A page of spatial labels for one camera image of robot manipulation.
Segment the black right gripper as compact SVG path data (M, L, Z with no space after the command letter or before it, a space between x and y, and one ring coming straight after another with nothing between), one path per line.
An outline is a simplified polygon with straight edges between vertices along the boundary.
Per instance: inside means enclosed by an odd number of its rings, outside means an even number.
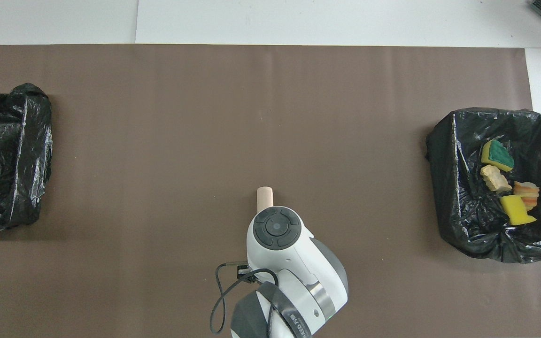
M248 265L237 265L237 279L242 283L259 283L257 276Z

